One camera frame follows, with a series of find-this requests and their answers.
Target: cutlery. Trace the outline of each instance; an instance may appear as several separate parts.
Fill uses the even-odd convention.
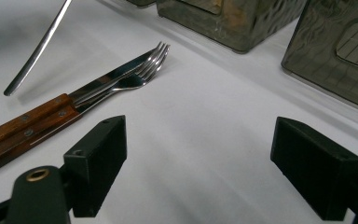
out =
[[[118,91],[143,87],[162,66],[170,46],[155,49],[121,65],[80,89],[62,94],[0,126],[0,167],[79,120]]]
[[[34,53],[32,53],[31,57],[22,67],[20,72],[14,77],[14,79],[10,82],[7,88],[4,91],[4,95],[10,96],[14,93],[14,91],[21,85],[23,80],[28,76],[31,72],[31,69],[36,64],[36,61],[39,59],[40,55],[42,55],[43,50],[45,50],[48,42],[53,37],[54,32],[57,30],[58,25],[60,24],[63,15],[65,14],[66,10],[68,9],[69,5],[71,5],[72,0],[66,0],[62,8],[60,9],[59,13],[57,14],[56,18],[54,19],[53,23],[50,25],[48,30],[46,31],[45,35],[43,36],[42,40],[40,40],[39,44],[37,45]]]

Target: knife blade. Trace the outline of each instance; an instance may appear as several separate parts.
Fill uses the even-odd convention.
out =
[[[76,102],[98,94],[128,76],[131,71],[141,66],[152,52],[153,49],[78,90],[61,94],[1,125],[0,167],[81,119],[83,113],[76,110]]]

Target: knife handle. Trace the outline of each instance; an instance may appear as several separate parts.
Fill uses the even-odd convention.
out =
[[[62,94],[0,126],[0,167],[80,119]]]

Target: white tablecloth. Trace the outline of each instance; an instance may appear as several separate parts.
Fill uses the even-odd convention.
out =
[[[0,1],[0,124],[159,41],[171,50],[150,84],[113,96],[1,168],[0,202],[20,174],[60,167],[99,121],[125,115],[128,158],[98,216],[73,223],[324,223],[269,158],[275,120],[302,121],[358,155],[358,110],[283,72],[296,21],[239,55],[159,17],[155,5],[75,0],[31,74],[6,97],[62,3]],[[343,223],[352,219],[349,211]]]

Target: wooden handle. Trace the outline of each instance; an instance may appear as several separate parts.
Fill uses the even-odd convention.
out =
[[[0,126],[0,167],[80,119],[63,94]]]

